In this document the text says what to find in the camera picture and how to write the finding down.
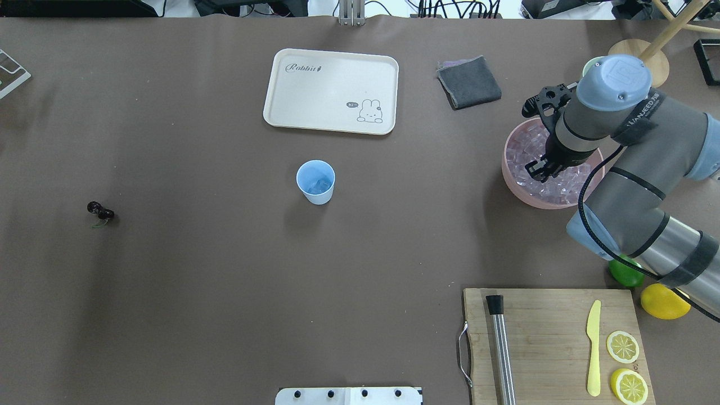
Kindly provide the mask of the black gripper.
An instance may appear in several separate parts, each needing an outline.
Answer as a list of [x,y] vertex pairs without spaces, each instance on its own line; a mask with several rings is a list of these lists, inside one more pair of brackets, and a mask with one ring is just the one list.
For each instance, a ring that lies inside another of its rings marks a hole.
[[534,181],[547,182],[556,178],[565,168],[583,164],[591,156],[590,151],[576,151],[566,147],[556,135],[550,135],[540,161],[525,164],[525,171]]

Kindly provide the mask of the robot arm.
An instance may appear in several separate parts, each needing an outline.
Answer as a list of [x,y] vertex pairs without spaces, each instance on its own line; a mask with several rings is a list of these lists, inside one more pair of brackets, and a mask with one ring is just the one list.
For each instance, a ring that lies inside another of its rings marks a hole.
[[620,149],[614,165],[566,225],[568,234],[606,260],[625,254],[653,279],[684,293],[718,320],[718,240],[661,210],[684,178],[718,177],[718,120],[653,88],[638,57],[599,57],[573,87],[543,87],[524,117],[548,130],[545,152],[525,166],[545,182],[584,163],[602,140]]

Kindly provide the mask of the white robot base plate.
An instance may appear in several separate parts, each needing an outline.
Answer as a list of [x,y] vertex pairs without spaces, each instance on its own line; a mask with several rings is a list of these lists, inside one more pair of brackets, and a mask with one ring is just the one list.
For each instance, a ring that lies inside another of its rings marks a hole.
[[422,389],[411,386],[356,386],[280,389],[275,404],[423,404]]

